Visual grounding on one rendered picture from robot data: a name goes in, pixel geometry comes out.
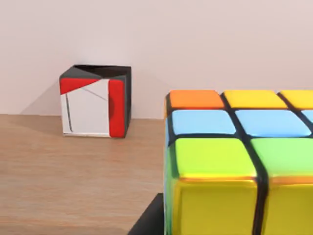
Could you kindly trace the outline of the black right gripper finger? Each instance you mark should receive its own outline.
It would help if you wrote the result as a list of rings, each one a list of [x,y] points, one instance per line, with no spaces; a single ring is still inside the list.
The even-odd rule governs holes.
[[[128,235],[164,235],[163,193],[157,193]]]

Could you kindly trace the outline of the multicoloured puzzle cube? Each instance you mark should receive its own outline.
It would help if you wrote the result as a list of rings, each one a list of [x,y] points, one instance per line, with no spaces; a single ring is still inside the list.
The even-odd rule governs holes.
[[[164,235],[313,235],[313,90],[165,98]]]

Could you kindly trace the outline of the red white and black cube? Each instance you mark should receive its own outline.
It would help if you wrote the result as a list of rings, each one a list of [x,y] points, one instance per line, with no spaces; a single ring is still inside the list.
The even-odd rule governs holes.
[[[124,138],[132,108],[132,68],[73,65],[59,78],[65,136]]]

